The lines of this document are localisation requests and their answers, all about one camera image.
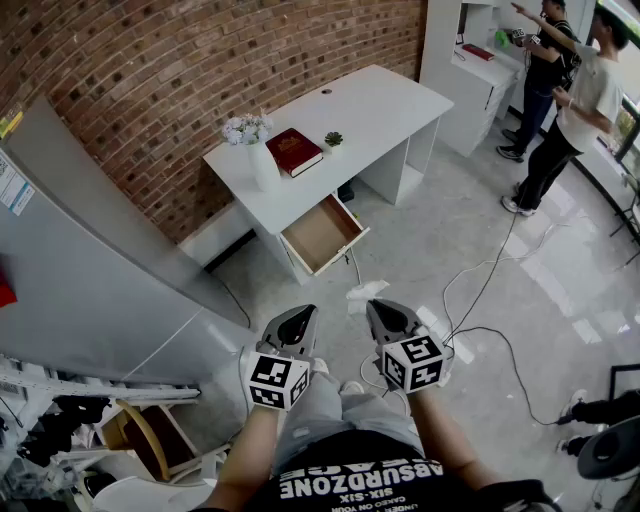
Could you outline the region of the person's black printed t-shirt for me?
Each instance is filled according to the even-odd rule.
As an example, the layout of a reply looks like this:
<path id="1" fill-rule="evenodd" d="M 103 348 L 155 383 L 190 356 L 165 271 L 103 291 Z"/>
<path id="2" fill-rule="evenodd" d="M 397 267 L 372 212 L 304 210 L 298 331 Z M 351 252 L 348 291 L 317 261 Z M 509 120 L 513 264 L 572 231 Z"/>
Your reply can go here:
<path id="1" fill-rule="evenodd" d="M 350 430 L 295 456 L 244 512 L 562 512 L 539 480 L 474 490 L 388 436 Z"/>

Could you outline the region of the white desk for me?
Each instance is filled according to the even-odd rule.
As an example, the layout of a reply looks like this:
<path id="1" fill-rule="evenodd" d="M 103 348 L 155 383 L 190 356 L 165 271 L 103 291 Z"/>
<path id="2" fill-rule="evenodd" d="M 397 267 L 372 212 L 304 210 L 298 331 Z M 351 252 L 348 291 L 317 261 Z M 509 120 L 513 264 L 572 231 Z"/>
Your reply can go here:
<path id="1" fill-rule="evenodd" d="M 444 96 L 377 65 L 307 93 L 271 115 L 277 133 L 294 128 L 318 146 L 329 132 L 343 136 L 337 155 L 299 176 L 281 177 L 273 192 L 258 188 L 247 150 L 223 143 L 204 159 L 230 189 L 256 234 L 299 284 L 315 277 L 293 261 L 280 233 L 338 188 L 358 178 L 396 205 L 420 185 L 440 118 L 453 106 Z"/>

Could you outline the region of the black round stool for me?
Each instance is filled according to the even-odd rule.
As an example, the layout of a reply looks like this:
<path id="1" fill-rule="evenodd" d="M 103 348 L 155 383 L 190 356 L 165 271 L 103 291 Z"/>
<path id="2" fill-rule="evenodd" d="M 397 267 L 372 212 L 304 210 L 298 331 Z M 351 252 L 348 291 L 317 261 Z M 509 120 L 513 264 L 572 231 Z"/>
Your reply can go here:
<path id="1" fill-rule="evenodd" d="M 640 415 L 613 425 L 581 449 L 577 470 L 586 480 L 603 480 L 640 466 Z"/>

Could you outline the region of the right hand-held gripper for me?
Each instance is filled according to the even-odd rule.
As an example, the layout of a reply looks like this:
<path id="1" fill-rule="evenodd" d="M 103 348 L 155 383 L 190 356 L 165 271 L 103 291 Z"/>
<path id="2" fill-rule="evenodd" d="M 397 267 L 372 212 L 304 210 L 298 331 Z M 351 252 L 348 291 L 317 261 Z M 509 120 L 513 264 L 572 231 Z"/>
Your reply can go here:
<path id="1" fill-rule="evenodd" d="M 366 316 L 377 344 L 375 366 L 392 390 L 412 394 L 441 381 L 445 349 L 426 332 L 412 309 L 387 299 L 367 302 Z"/>

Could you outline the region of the white cloth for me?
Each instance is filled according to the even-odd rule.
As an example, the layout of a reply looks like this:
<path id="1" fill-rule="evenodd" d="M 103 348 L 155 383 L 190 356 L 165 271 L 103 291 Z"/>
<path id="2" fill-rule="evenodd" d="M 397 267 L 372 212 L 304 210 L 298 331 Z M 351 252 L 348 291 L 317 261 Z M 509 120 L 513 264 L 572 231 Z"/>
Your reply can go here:
<path id="1" fill-rule="evenodd" d="M 352 288 L 347 294 L 348 314 L 365 314 L 366 306 L 370 300 L 376 299 L 381 291 L 389 286 L 389 283 L 369 281 Z"/>

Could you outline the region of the white plastic chair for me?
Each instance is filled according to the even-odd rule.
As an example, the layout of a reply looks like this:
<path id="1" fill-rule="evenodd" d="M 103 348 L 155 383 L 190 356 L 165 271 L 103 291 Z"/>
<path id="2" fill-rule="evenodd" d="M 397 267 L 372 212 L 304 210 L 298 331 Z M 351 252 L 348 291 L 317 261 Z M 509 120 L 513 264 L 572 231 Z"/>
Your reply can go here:
<path id="1" fill-rule="evenodd" d="M 101 490 L 92 512 L 190 512 L 205 503 L 212 491 L 206 482 L 174 485 L 129 477 Z"/>

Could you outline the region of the grey refrigerator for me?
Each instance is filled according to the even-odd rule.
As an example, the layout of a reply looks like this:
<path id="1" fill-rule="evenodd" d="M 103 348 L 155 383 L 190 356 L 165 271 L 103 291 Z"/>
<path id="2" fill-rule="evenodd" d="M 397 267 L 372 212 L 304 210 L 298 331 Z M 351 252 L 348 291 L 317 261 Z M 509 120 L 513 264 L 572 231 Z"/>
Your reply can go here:
<path id="1" fill-rule="evenodd" d="M 121 382 L 208 380 L 255 343 L 224 286 L 111 182 L 45 98 L 2 150 L 35 194 L 0 203 L 0 353 Z"/>

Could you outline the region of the white ribbed vase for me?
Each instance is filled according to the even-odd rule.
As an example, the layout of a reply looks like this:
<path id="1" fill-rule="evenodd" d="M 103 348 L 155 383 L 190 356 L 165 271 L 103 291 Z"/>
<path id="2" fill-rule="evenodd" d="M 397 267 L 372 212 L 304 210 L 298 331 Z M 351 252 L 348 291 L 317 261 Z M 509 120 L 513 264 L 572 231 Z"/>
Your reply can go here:
<path id="1" fill-rule="evenodd" d="M 247 145 L 246 150 L 258 188 L 263 192 L 275 191 L 280 185 L 281 175 L 266 143 Z"/>

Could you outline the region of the person's right forearm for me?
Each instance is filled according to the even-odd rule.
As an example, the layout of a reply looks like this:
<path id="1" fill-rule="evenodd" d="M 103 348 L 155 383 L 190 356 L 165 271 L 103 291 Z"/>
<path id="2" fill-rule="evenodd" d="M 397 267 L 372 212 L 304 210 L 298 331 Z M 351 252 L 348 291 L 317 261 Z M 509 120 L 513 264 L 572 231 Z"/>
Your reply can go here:
<path id="1" fill-rule="evenodd" d="M 501 481 L 477 456 L 463 430 L 431 389 L 408 395 L 424 454 L 474 491 Z"/>

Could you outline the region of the black metal frame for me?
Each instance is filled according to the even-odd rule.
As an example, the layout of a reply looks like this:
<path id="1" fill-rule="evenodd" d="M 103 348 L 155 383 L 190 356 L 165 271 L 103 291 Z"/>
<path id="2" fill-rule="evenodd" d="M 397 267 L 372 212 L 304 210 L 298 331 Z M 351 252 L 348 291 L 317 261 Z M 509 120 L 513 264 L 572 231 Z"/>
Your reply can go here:
<path id="1" fill-rule="evenodd" d="M 614 365 L 610 368 L 609 375 L 609 392 L 608 399 L 610 401 L 616 398 L 616 379 L 619 373 L 640 371 L 640 363 L 628 365 Z"/>

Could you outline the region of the wooden drawer with white front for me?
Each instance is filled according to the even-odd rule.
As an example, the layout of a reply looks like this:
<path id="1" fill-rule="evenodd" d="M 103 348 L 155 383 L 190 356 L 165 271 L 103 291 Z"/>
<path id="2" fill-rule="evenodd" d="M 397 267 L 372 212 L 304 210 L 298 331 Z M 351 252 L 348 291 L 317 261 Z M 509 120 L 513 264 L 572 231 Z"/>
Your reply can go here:
<path id="1" fill-rule="evenodd" d="M 348 208 L 330 194 L 280 233 L 295 263 L 318 276 L 368 232 Z"/>

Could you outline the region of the wooden chair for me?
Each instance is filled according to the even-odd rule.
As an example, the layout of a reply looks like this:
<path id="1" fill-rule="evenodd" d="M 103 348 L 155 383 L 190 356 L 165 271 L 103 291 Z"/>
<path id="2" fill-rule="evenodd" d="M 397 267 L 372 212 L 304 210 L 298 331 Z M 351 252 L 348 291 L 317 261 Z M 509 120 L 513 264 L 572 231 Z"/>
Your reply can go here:
<path id="1" fill-rule="evenodd" d="M 155 480 L 169 482 L 201 461 L 169 406 L 116 405 L 120 410 L 98 429 L 104 444 L 112 451 L 132 452 Z"/>

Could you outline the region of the dark red hardcover book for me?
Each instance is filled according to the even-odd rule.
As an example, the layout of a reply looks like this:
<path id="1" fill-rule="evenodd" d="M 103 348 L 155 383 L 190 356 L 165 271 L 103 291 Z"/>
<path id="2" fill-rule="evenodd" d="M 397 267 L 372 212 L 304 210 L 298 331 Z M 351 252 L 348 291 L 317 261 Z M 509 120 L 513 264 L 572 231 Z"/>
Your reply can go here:
<path id="1" fill-rule="evenodd" d="M 319 163 L 323 150 L 302 135 L 298 130 L 289 128 L 266 142 L 279 170 L 295 178 L 310 167 Z"/>

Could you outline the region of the person's left forearm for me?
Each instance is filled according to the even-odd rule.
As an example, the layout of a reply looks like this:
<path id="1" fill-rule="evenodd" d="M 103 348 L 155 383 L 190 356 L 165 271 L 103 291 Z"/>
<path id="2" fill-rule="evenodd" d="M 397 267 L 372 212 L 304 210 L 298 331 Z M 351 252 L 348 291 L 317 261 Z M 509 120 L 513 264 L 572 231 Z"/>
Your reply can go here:
<path id="1" fill-rule="evenodd" d="M 281 512 L 271 481 L 299 450 L 293 439 L 294 419 L 293 412 L 254 407 L 211 495 L 194 512 Z"/>

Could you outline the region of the black clothing pile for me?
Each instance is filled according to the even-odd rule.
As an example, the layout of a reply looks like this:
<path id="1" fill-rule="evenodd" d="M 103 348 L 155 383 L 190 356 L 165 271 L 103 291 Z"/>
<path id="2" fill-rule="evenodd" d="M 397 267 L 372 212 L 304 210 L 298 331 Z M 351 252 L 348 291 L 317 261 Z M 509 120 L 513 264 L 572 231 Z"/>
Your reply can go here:
<path id="1" fill-rule="evenodd" d="M 40 416 L 36 423 L 39 428 L 30 430 L 17 450 L 20 458 L 40 467 L 48 466 L 59 452 L 68 453 L 74 432 L 82 425 L 98 423 L 104 409 L 110 407 L 106 397 L 59 396 L 53 402 L 59 411 Z"/>

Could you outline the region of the white and blue sticker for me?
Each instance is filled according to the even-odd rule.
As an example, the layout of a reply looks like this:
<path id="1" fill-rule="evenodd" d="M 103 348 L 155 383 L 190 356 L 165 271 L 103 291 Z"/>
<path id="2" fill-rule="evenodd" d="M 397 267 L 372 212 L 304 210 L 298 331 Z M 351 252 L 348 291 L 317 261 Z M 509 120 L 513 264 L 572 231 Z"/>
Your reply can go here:
<path id="1" fill-rule="evenodd" d="M 0 203 L 20 216 L 35 194 L 32 185 L 0 150 Z"/>

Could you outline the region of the white shelf cabinet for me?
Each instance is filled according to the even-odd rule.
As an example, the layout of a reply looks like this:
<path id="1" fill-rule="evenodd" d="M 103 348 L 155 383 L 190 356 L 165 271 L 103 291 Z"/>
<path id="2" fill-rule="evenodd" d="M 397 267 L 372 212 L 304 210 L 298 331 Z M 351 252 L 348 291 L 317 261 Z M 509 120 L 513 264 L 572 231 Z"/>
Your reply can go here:
<path id="1" fill-rule="evenodd" d="M 419 82 L 454 103 L 437 137 L 468 157 L 496 118 L 505 117 L 524 64 L 495 43 L 498 0 L 428 0 Z M 495 55 L 484 61 L 464 52 L 465 43 Z"/>

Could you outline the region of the person's light grey jeans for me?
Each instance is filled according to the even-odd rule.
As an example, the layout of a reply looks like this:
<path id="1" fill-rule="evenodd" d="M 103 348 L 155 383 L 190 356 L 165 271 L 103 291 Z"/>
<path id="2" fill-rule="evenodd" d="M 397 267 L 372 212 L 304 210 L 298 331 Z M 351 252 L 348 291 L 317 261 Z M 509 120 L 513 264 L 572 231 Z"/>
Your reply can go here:
<path id="1" fill-rule="evenodd" d="M 343 432 L 363 436 L 375 432 L 411 447 L 420 456 L 424 449 L 413 420 L 392 410 L 374 393 L 340 389 L 340 382 L 323 371 L 312 373 L 310 384 L 288 413 L 276 447 L 275 475 L 293 468 L 296 457 L 313 445 Z"/>

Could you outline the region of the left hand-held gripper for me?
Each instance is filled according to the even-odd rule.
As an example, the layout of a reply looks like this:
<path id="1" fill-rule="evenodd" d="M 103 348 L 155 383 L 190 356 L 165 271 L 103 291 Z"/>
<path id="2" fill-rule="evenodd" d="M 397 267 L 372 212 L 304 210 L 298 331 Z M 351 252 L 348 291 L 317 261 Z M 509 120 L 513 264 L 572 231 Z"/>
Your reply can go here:
<path id="1" fill-rule="evenodd" d="M 252 350 L 244 372 L 244 388 L 252 405 L 290 411 L 311 380 L 319 309 L 308 304 L 273 318 Z"/>

